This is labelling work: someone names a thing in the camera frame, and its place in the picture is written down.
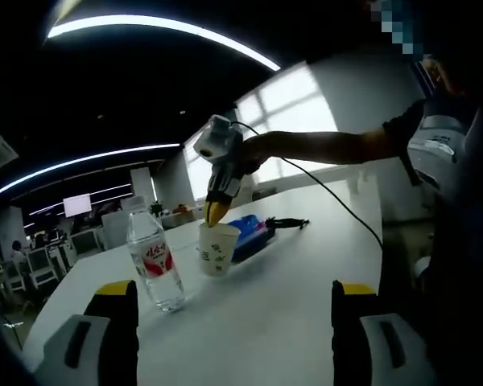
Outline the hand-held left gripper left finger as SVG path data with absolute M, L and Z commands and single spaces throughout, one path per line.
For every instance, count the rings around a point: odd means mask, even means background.
M 137 329 L 136 283 L 103 285 L 44 344 L 42 384 L 136 385 Z

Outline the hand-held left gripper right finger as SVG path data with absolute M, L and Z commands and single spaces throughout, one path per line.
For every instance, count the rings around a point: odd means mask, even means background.
M 365 284 L 332 283 L 335 385 L 428 385 L 426 343 Z

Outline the person's right hand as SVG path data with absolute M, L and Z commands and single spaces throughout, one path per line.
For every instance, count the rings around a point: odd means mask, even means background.
M 245 175 L 253 174 L 268 158 L 263 135 L 248 138 L 242 143 L 240 160 Z

